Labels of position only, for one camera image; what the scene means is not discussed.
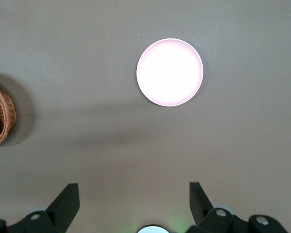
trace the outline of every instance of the gray table surface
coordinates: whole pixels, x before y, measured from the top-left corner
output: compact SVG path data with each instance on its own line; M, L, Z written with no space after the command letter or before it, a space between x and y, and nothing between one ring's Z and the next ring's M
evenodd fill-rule
M151 103L136 81L163 38L204 64L177 107ZM0 146L8 224L78 182L69 233L182 233L199 181L214 204L291 232L291 0L0 0L0 87L18 114Z

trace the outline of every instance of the white circular object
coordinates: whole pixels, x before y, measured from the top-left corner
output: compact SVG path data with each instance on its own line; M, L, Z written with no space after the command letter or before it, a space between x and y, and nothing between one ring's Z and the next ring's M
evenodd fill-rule
M203 64L197 51L179 39L163 39L150 45L137 66L142 93L161 106L187 102L203 80Z
M141 228L138 233L169 233L167 230L165 230L163 227L159 226L147 226Z

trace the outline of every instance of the screw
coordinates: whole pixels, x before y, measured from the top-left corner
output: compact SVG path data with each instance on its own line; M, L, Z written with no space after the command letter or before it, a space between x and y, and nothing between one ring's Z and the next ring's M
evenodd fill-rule
M256 218L256 220L258 221L258 223L260 223L262 225L268 225L268 221L264 217L259 216L259 217Z
M35 214L35 215L32 215L32 216L30 217L30 220L36 220L36 219L38 219L39 217L40 217L39 214Z
M216 214L217 214L218 216L221 216L221 217L225 217L225 216L226 216L225 211L224 211L224 210L221 210L221 209L218 209L218 210L216 211Z

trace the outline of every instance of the brown woven basket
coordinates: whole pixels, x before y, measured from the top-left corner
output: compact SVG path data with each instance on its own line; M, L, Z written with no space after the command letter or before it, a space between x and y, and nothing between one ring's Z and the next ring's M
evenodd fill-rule
M16 122L16 112L11 98L0 90L0 144Z

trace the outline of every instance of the white plate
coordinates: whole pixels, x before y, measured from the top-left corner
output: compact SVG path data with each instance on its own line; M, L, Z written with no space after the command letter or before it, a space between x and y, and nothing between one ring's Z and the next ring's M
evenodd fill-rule
M203 80L203 64L198 52L179 39L163 39L150 45L137 66L142 93L161 106L187 102Z

